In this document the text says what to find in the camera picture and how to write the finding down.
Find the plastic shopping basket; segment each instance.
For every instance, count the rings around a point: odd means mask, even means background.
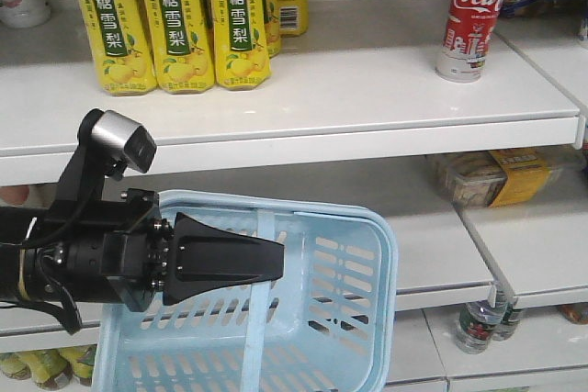
[[[360,207],[161,193],[222,230],[279,241],[284,276],[148,311],[105,306],[96,392],[380,391],[390,366],[397,246]]]

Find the white shelf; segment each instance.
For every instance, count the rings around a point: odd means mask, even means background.
[[[31,380],[11,380],[0,374],[0,390],[10,390],[11,392],[41,392],[40,389],[35,386]],[[71,383],[60,389],[60,392],[90,392],[90,387],[81,386],[74,379]]]
[[[535,386],[529,392],[586,392],[586,383],[565,383],[562,385]]]
[[[578,44],[580,15],[501,20],[498,33],[588,116],[588,50]]]
[[[0,29],[0,185],[55,182],[93,108],[139,120],[159,151],[152,174],[441,151],[574,143],[579,108],[500,39],[483,78],[434,72],[447,0],[312,4],[274,76],[248,93],[110,97],[96,82],[76,11]]]
[[[421,310],[396,315],[386,384],[390,392],[446,392],[445,370]]]
[[[464,210],[466,227],[518,307],[588,301],[587,183],[567,172],[524,204]]]
[[[131,177],[108,181],[105,195],[183,188],[368,207],[386,218],[399,244],[398,310],[487,298],[492,274],[433,180],[423,157],[408,157]]]
[[[0,352],[96,343],[102,307],[93,304],[79,304],[79,307],[84,327],[73,336],[47,314],[27,309],[0,310]]]
[[[588,327],[569,323],[555,308],[530,309],[511,339],[491,342],[477,355],[454,343],[458,312],[459,307],[425,311],[449,392],[588,381]]]

